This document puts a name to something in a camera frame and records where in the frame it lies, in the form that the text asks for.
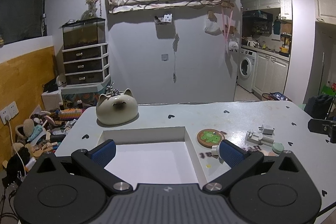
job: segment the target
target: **power socket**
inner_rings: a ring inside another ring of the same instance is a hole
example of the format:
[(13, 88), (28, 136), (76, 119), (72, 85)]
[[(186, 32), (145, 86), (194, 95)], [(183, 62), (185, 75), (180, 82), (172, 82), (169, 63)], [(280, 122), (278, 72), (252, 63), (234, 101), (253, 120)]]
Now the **power socket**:
[(19, 110), (17, 109), (17, 105), (15, 101), (12, 102), (10, 105), (8, 105), (7, 108), (12, 118), (14, 118), (19, 113)]
[(9, 113), (9, 109), (7, 107), (5, 107), (3, 110), (1, 110), (0, 112), (0, 117), (1, 117), (1, 120), (2, 120), (2, 123), (3, 124), (6, 124), (6, 115), (9, 116), (9, 119), (11, 119), (11, 114)]

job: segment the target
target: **fish tank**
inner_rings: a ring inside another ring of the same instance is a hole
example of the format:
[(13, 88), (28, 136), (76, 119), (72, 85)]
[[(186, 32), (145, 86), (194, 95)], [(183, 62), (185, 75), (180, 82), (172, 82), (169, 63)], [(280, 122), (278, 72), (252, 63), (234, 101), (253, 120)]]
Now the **fish tank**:
[(66, 23), (63, 28), (64, 49), (105, 43), (105, 19), (91, 18)]

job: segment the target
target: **washing machine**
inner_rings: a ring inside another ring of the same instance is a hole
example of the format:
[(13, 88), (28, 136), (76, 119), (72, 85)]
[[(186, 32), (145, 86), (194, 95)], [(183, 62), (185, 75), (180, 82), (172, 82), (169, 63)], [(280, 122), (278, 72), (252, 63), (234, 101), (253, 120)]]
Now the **washing machine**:
[(240, 50), (238, 85), (248, 92), (252, 92), (256, 57), (256, 52), (249, 51), (244, 48)]

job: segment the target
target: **washing machine door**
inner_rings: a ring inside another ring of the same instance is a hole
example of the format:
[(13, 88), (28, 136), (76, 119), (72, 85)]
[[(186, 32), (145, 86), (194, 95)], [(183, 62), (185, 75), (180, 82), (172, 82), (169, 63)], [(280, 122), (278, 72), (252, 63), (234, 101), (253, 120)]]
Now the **washing machine door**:
[(240, 75), (243, 78), (248, 78), (251, 75), (252, 64), (251, 60), (247, 57), (244, 57), (239, 64)]

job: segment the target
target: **white cable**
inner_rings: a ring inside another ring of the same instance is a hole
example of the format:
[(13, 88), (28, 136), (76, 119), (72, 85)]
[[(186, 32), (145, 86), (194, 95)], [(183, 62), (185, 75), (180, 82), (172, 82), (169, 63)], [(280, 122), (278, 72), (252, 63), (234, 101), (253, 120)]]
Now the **white cable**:
[(8, 122), (8, 126), (9, 126), (9, 134), (10, 134), (10, 140), (12, 141), (12, 146), (13, 146), (15, 152), (17, 153), (17, 155), (19, 156), (19, 158), (20, 158), (20, 160), (21, 160), (21, 163), (22, 163), (22, 165), (23, 165), (23, 171), (25, 172), (25, 176), (26, 176), (25, 165), (24, 165), (23, 160), (21, 159), (19, 153), (16, 151), (16, 148), (15, 148), (14, 143), (13, 143), (13, 135), (12, 135), (12, 127), (11, 127), (11, 123), (9, 122), (9, 120), (8, 120), (7, 122)]

